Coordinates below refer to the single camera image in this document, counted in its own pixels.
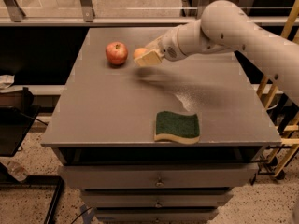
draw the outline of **sponge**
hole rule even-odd
[[[154,140],[171,140],[185,145],[199,141],[199,122],[197,114],[186,116],[170,111],[162,111],[156,117]]]

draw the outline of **black cable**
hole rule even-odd
[[[72,221],[71,224],[74,224],[75,221],[77,221],[79,217],[81,217],[84,213],[88,212],[88,211],[91,210],[91,209],[92,209],[92,207],[86,209],[84,212],[81,212],[81,214],[80,214],[79,216],[77,216],[77,217]]]
[[[44,121],[42,121],[42,120],[40,120],[40,119],[31,117],[31,116],[27,116],[26,114],[24,114],[24,113],[22,113],[22,112],[20,112],[20,111],[19,111],[18,113],[19,113],[20,115],[22,115],[22,116],[28,118],[28,119],[36,120],[36,121],[41,122],[41,123],[45,124],[46,126],[48,126],[48,123],[46,123],[46,122],[44,122]]]

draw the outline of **metal post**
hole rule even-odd
[[[92,0],[80,0],[82,6],[83,19],[86,22],[93,22],[95,17]]]
[[[26,16],[25,13],[20,9],[17,0],[3,0],[7,6],[9,16],[12,21],[20,22]]]

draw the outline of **gray drawer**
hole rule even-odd
[[[225,205],[231,191],[219,190],[103,190],[82,191],[81,198],[94,207],[200,207]]]
[[[212,220],[216,209],[98,209],[95,216],[99,221],[208,221]]]
[[[72,189],[175,189],[243,186],[258,171],[251,164],[64,166]]]

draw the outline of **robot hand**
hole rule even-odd
[[[201,20],[169,30],[146,48],[135,59],[141,66],[238,50],[299,105],[299,46],[265,31],[231,2],[211,3]]]

